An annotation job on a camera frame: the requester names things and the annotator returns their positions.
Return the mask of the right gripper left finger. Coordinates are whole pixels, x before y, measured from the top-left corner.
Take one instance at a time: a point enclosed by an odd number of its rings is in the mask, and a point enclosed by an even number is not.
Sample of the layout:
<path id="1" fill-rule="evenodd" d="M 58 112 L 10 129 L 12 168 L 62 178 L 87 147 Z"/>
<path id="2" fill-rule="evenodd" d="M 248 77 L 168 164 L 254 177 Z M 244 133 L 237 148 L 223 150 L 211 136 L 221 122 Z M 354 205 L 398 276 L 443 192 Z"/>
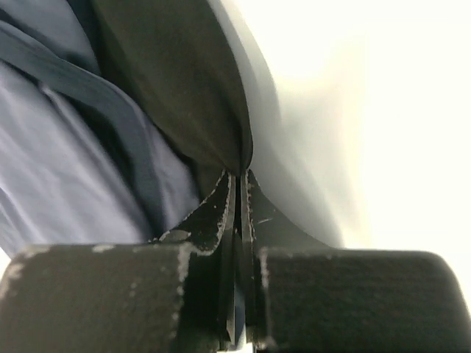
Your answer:
<path id="1" fill-rule="evenodd" d="M 154 244 L 34 246 L 1 280 L 3 352 L 216 352 L 232 343 L 236 181 Z"/>

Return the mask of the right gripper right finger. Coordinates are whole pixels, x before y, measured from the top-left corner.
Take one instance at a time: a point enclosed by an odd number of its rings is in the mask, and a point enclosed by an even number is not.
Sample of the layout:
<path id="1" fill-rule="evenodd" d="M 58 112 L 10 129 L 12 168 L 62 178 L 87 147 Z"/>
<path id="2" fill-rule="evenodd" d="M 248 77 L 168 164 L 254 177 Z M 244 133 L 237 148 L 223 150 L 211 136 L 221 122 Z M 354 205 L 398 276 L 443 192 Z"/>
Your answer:
<path id="1" fill-rule="evenodd" d="M 430 252 L 346 250 L 239 182 L 247 336 L 259 352 L 468 352 L 456 276 Z"/>

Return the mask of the blue printed tank top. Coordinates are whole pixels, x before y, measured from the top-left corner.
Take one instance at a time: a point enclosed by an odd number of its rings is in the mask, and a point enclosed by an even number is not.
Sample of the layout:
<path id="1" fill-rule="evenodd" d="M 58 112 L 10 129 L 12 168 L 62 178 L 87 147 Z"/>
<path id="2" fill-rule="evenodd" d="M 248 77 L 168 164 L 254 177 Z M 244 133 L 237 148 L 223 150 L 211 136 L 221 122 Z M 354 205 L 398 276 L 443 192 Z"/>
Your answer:
<path id="1" fill-rule="evenodd" d="M 1 3 L 1 250 L 145 243 L 199 205 L 188 166 L 102 77 L 89 1 Z"/>

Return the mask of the black tank top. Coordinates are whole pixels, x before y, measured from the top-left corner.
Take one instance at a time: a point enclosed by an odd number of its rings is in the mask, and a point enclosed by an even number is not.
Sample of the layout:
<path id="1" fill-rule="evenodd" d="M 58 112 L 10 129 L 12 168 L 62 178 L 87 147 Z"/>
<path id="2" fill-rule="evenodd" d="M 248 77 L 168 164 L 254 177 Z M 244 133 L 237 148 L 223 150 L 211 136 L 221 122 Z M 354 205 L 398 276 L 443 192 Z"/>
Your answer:
<path id="1" fill-rule="evenodd" d="M 95 1 L 111 81 L 187 157 L 202 195 L 252 158 L 246 96 L 207 1 Z"/>

